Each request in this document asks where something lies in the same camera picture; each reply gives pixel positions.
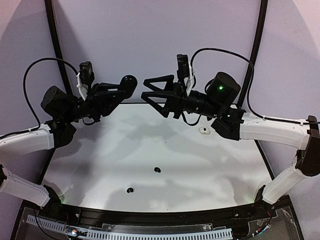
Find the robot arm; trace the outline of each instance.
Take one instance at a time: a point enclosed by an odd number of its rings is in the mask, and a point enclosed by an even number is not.
[[[214,119],[211,127],[223,138],[268,141],[297,149],[296,161],[272,182],[262,186],[255,202],[273,205],[297,183],[320,173],[320,135],[318,124],[313,124],[317,122],[314,116],[307,120],[260,118],[243,109],[232,108],[241,87],[231,76],[218,72],[205,86],[205,93],[201,93],[186,85],[186,78],[193,81],[188,56],[179,54],[177,60],[177,82],[173,75],[168,75],[146,79],[143,83],[152,91],[143,92],[141,98],[162,116],[167,118],[173,112],[173,117],[178,119],[180,115],[184,116],[183,111],[196,113],[207,117],[208,121]],[[153,85],[159,82],[166,83],[164,89]],[[166,102],[161,106],[152,98],[166,99]]]
[[[78,85],[81,82],[78,87],[81,93],[79,98],[64,93],[56,86],[50,87],[45,93],[41,107],[53,120],[41,124],[38,129],[30,128],[19,134],[0,136],[0,193],[28,200],[54,213],[56,206],[60,205],[60,199],[51,187],[23,179],[1,163],[12,157],[68,145],[76,132],[71,123],[83,118],[99,122],[101,116],[110,115],[123,100],[130,98],[138,84],[134,76],[127,75],[120,84],[96,83],[91,86],[94,73],[90,62],[80,64],[77,79]]]

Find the wire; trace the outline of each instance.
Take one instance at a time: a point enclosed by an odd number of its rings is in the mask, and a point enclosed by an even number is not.
[[[32,114],[33,114],[36,122],[38,123],[38,126],[36,126],[36,127],[34,127],[34,128],[31,128],[31,129],[27,129],[27,130],[13,131],[13,132],[7,133],[7,134],[5,134],[5,135],[0,136],[0,140],[6,138],[6,137],[8,137],[8,136],[11,136],[11,135],[25,134],[25,133],[28,133],[28,132],[36,131],[36,130],[38,130],[38,129],[40,128],[40,126],[41,126],[40,120],[39,120],[39,118],[38,118],[35,110],[34,110],[33,107],[31,106],[31,103],[30,103],[29,98],[28,98],[28,95],[27,95],[26,80],[27,80],[28,72],[30,71],[30,69],[31,69],[34,65],[36,65],[36,64],[39,63],[39,62],[49,61],[49,60],[64,63],[64,64],[68,65],[68,66],[74,71],[75,75],[78,74],[76,68],[75,68],[71,63],[69,63],[69,62],[67,62],[67,61],[64,61],[64,60],[62,60],[62,59],[56,58],[56,57],[44,57],[44,58],[40,58],[39,60],[34,61],[33,63],[31,63],[31,64],[28,66],[28,68],[26,69],[26,71],[24,72],[23,82],[22,82],[22,85],[23,85],[23,95],[24,95],[26,104],[28,105],[30,111],[32,112]]]
[[[39,229],[41,230],[41,232],[43,232],[47,237],[53,239],[53,240],[66,240],[66,239],[60,239],[60,238],[55,238],[53,236],[50,236],[48,233],[46,233],[42,227],[40,226],[38,219],[37,219],[37,214],[36,214],[36,210],[33,209],[33,214],[34,214],[34,218],[35,218],[35,222],[37,224],[37,226],[39,227]]]
[[[192,127],[195,126],[195,125],[197,125],[197,124],[199,123],[199,121],[200,121],[200,118],[201,118],[201,115],[199,115],[197,121],[195,121],[194,123],[188,123],[188,121],[187,121],[187,119],[186,119],[186,116],[185,116],[185,113],[182,112],[181,115],[182,115],[183,121],[184,121],[186,124],[188,124],[189,126],[192,126]]]
[[[85,120],[82,118],[82,122],[83,122],[83,124],[84,125],[86,125],[86,126],[91,126],[91,125],[93,125],[93,124],[95,124],[96,122],[95,121],[93,121],[93,122],[89,122],[89,123],[86,123],[85,122]]]
[[[274,211],[272,213],[267,212],[267,214],[269,215],[268,221],[262,227],[260,227],[255,233],[250,234],[250,235],[243,237],[243,238],[233,238],[233,239],[234,240],[252,239],[252,238],[256,237],[257,235],[261,234],[262,232],[264,232],[265,230],[267,230],[268,229],[267,226],[269,226],[269,224],[271,223],[272,215],[274,214]]]
[[[88,233],[87,231],[85,231],[85,232],[80,232],[78,235],[70,238],[70,240],[75,240],[75,239],[78,239],[78,237],[86,236],[87,233]]]
[[[250,60],[248,60],[247,58],[245,58],[244,56],[242,56],[242,55],[240,55],[238,53],[235,53],[233,51],[224,50],[224,49],[221,49],[221,48],[205,47],[205,48],[200,48],[199,50],[197,50],[191,57],[190,65],[191,65],[192,68],[193,68],[193,63],[194,63],[195,57],[197,56],[197,54],[199,54],[199,53],[201,53],[203,51],[222,52],[222,53],[225,53],[225,54],[230,54],[230,55],[236,56],[238,58],[241,58],[242,60],[245,60],[251,66],[252,72],[251,72],[250,79],[252,80],[253,75],[254,75],[253,72],[255,70],[254,64]],[[196,84],[197,84],[197,79],[196,79],[196,76],[194,74],[193,74],[193,79],[194,79],[194,83],[193,83],[192,88],[194,88],[196,86]]]
[[[251,104],[250,104],[250,90],[251,90],[251,86],[252,86],[252,83],[253,83],[253,79],[254,79],[254,75],[255,75],[255,66],[254,64],[247,58],[245,58],[244,56],[238,54],[238,53],[235,53],[233,51],[228,51],[228,50],[224,50],[224,49],[221,49],[221,48],[214,48],[214,47],[205,47],[205,48],[200,48],[199,50],[197,50],[191,57],[191,61],[190,61],[190,65],[191,67],[193,68],[193,63],[194,63],[194,59],[196,57],[196,55],[200,52],[203,52],[203,51],[216,51],[216,52],[222,52],[222,53],[226,53],[226,54],[230,54],[230,55],[233,55],[233,56],[236,56],[238,58],[241,58],[242,60],[246,61],[249,66],[251,67],[251,76],[250,76],[250,83],[249,83],[249,87],[248,87],[248,92],[247,92],[247,95],[246,95],[246,101],[247,101],[247,104],[248,104],[248,108],[250,109],[250,111],[256,115],[258,118],[261,118],[261,119],[265,119],[265,120],[270,120],[270,121],[275,121],[275,122],[282,122],[282,123],[290,123],[290,124],[301,124],[301,122],[298,122],[298,121],[294,121],[294,120],[287,120],[287,119],[277,119],[277,118],[272,118],[272,117],[264,117],[258,113],[256,113],[252,107],[251,107]],[[194,79],[194,83],[193,83],[193,86],[192,88],[194,88],[196,86],[196,83],[197,83],[197,80],[196,80],[196,76],[193,74],[193,79]],[[205,87],[205,92],[206,92],[206,89],[207,87],[209,86],[209,84],[212,82],[209,81],[207,84],[206,84],[206,87]],[[317,122],[303,122],[303,125],[311,125],[311,124],[320,124],[320,121],[317,121]]]

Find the white wall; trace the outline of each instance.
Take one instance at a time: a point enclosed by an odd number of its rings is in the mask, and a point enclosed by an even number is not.
[[[28,65],[42,57],[54,57],[44,1],[0,1],[0,135],[37,125],[23,95],[22,81]],[[29,72],[27,93],[41,121],[49,116],[40,108],[44,93],[51,85],[63,89],[57,65],[39,63]],[[37,181],[47,152],[37,152],[18,159],[6,159],[9,170]],[[21,200],[0,194],[0,239],[8,240]]]
[[[256,0],[92,0],[55,2],[67,61],[91,61],[97,82],[138,79],[131,102],[140,102],[144,79],[176,74],[177,54],[217,47],[250,56],[260,3]],[[218,71],[242,83],[247,64],[234,56],[204,52],[194,61],[197,90]]]
[[[270,0],[251,105],[258,113],[285,118],[320,119],[320,2]],[[275,175],[295,155],[295,149],[263,142]],[[290,191],[306,240],[320,239],[320,177],[307,179]]]

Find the white tabletop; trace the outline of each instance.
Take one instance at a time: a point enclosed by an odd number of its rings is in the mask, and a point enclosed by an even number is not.
[[[197,115],[187,118],[194,122]],[[253,140],[224,139],[205,117],[191,127],[148,104],[121,104],[99,123],[74,125],[72,143],[55,151],[43,180],[63,204],[127,212],[211,210],[253,203],[271,181]]]

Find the screw hole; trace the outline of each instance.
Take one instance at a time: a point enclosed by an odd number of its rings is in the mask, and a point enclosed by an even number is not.
[[[133,193],[135,191],[135,189],[134,188],[132,188],[132,187],[129,187],[127,190],[126,190],[126,192],[129,194],[129,193]]]
[[[154,171],[155,171],[156,173],[161,173],[161,169],[160,169],[159,167],[155,167],[155,168],[154,168]]]

